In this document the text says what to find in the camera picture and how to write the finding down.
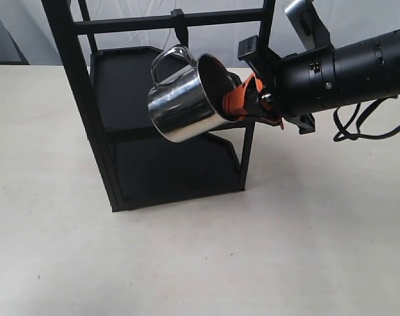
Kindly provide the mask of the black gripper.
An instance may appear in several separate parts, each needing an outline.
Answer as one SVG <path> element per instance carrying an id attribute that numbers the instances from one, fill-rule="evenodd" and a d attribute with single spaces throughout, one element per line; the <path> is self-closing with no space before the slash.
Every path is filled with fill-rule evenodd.
<path id="1" fill-rule="evenodd" d="M 331 109 L 334 95 L 333 45 L 281 58 L 258 36 L 239 42 L 237 57 L 253 73 L 222 100 L 223 112 L 235 121 L 259 122 L 284 129 L 283 117 L 300 134 L 316 131 L 313 114 Z M 261 92 L 267 89 L 270 103 Z"/>

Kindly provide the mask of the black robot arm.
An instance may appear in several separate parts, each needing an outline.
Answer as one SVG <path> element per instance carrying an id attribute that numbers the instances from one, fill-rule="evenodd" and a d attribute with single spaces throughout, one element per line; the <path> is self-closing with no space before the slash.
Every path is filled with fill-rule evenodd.
<path id="1" fill-rule="evenodd" d="M 400 30 L 285 57 L 253 36 L 239 42 L 238 58 L 252 74 L 222 101 L 224 112 L 236 120 L 289 122 L 309 134 L 316 130 L 314 113 L 400 96 Z"/>

